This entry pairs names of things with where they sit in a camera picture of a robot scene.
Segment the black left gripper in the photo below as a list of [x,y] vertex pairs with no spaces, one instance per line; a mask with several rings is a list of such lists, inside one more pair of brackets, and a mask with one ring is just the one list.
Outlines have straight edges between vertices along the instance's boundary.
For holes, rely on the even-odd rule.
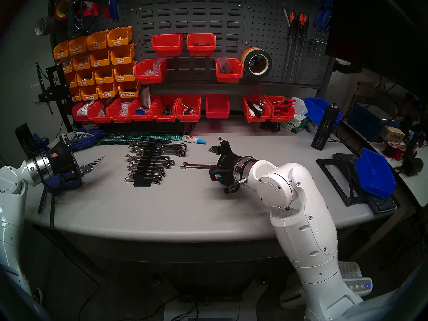
[[53,176],[47,184],[82,185],[82,176],[91,173],[102,162],[104,156],[78,166],[72,147],[92,147],[95,141],[96,137],[87,132],[73,131],[62,134],[62,137],[47,152],[47,158],[53,171]]

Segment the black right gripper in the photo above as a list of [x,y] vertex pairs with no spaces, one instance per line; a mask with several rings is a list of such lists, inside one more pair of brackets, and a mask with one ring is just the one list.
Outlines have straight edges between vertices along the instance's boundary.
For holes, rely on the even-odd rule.
[[238,183],[241,180],[240,173],[236,179],[235,167],[246,157],[233,153],[228,141],[221,141],[220,144],[211,146],[208,151],[220,156],[216,167],[209,170],[210,179],[218,181],[225,187],[240,187],[241,183]]

